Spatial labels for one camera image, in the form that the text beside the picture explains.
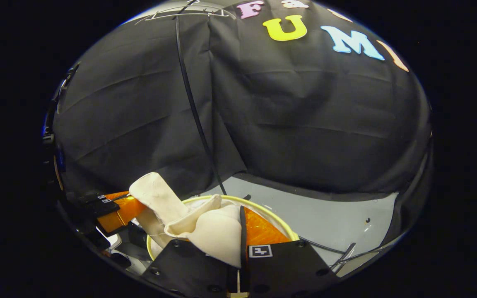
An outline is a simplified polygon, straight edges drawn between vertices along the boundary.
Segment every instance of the gray floor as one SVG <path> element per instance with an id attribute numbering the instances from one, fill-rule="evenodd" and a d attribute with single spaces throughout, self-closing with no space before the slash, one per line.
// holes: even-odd
<path id="1" fill-rule="evenodd" d="M 250 201 L 270 209 L 307 240 L 340 251 L 346 251 L 351 243 L 356 243 L 348 257 L 380 245 L 390 226 L 397 195 L 395 193 L 364 202 L 331 202 L 290 194 L 233 177 L 224 181 L 224 187 L 230 196 L 244 198 L 251 195 Z M 216 187 L 200 195 L 213 194 L 222 194 L 222 191 Z M 341 257 L 338 253 L 314 248 L 329 266 Z M 338 275 L 357 268 L 373 255 L 348 262 Z"/>

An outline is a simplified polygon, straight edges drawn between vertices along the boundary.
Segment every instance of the yellow letter u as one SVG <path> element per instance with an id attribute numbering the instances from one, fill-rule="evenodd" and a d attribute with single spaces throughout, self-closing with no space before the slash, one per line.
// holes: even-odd
<path id="1" fill-rule="evenodd" d="M 293 32 L 283 32 L 280 22 L 281 19 L 271 19 L 269 21 L 265 21 L 263 23 L 263 26 L 266 26 L 268 29 L 268 34 L 270 34 L 270 37 L 273 40 L 277 41 L 287 41 L 287 40 L 292 40 L 292 39 L 298 39 L 306 34 L 306 27 L 305 24 L 303 24 L 303 21 L 301 21 L 302 16 L 301 15 L 289 15 L 285 19 L 289 20 L 292 22 L 296 30 Z"/>

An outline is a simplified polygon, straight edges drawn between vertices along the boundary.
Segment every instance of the letter m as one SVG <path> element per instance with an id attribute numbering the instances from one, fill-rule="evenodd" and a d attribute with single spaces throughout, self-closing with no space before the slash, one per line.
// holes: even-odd
<path id="1" fill-rule="evenodd" d="M 363 47 L 364 54 L 367 56 L 378 60 L 384 60 L 384 57 L 375 49 L 365 34 L 351 30 L 351 36 L 348 36 L 336 27 L 321 26 L 321 28 L 327 31 L 335 42 L 335 46 L 333 47 L 334 51 L 350 53 L 351 49 L 347 47 L 350 46 L 356 53 L 361 53 Z"/>

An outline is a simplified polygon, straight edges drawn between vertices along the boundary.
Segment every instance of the orange translucent panel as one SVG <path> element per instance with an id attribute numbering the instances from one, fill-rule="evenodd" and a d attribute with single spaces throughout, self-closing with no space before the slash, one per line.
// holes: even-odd
<path id="1" fill-rule="evenodd" d="M 106 198 L 113 200 L 127 194 L 127 191 L 117 192 L 115 194 L 106 195 Z M 97 218 L 102 228 L 108 233 L 113 232 L 122 226 L 128 225 L 128 223 L 139 215 L 146 207 L 132 196 L 127 196 L 126 198 L 115 200 L 114 202 L 119 205 L 119 210 Z"/>
<path id="2" fill-rule="evenodd" d="M 246 214 L 246 245 L 272 245 L 290 242 L 280 230 L 259 214 L 244 207 Z"/>
<path id="3" fill-rule="evenodd" d="M 128 225 L 128 223 L 137 215 L 139 215 L 146 207 L 139 202 L 138 199 L 132 196 L 115 200 L 115 202 L 117 205 L 119 205 L 119 207 L 121 207 L 117 213 L 119 214 L 119 217 L 121 218 L 121 221 L 123 221 L 124 225 Z"/>
<path id="4" fill-rule="evenodd" d="M 123 192 L 116 192 L 115 194 L 105 195 L 105 197 L 107 199 L 113 200 L 113 199 L 116 199 L 118 197 L 125 196 L 127 194 L 128 194 L 128 191 L 123 191 Z"/>

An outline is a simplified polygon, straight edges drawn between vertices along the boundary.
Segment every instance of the yellow ring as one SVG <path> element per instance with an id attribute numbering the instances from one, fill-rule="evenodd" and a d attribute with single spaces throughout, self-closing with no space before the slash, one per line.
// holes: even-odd
<path id="1" fill-rule="evenodd" d="M 211 198 L 212 196 L 203 196 L 203 197 L 196 197 L 196 198 L 190 198 L 190 199 L 187 199 L 187 200 L 184 200 L 184 204 L 187 203 L 187 202 L 193 202 L 193 201 L 197 201 L 197 200 L 203 200 L 203 199 L 209 199 Z M 235 201 L 235 202 L 240 202 L 244 205 L 249 205 L 249 206 L 252 206 L 254 208 L 257 208 L 259 209 L 260 211 L 263 211 L 265 212 L 267 215 L 269 215 L 270 217 L 272 217 L 273 219 L 275 219 L 275 221 L 277 223 L 279 223 L 282 228 L 284 229 L 284 231 L 286 232 L 286 234 L 288 234 L 290 236 L 290 240 L 292 241 L 296 241 L 296 240 L 299 240 L 299 236 L 294 233 L 292 231 L 292 229 L 290 228 L 290 226 L 288 226 L 288 224 L 286 224 L 282 219 L 280 219 L 280 217 L 278 217 L 277 215 L 275 215 L 275 213 L 273 213 L 272 211 L 269 211 L 268 209 L 262 207 L 261 205 L 258 205 L 254 202 L 250 202 L 248 200 L 244 200 L 242 198 L 237 198 L 237 197 L 232 197 L 232 196 L 224 196 L 222 195 L 222 199 L 225 199 L 225 200 L 230 200 L 230 201 Z M 151 259 L 154 260 L 154 256 L 152 255 L 152 250 L 150 249 L 150 243 L 151 243 L 151 238 L 147 235 L 146 236 L 146 249 L 148 250 L 148 254 L 150 255 Z"/>

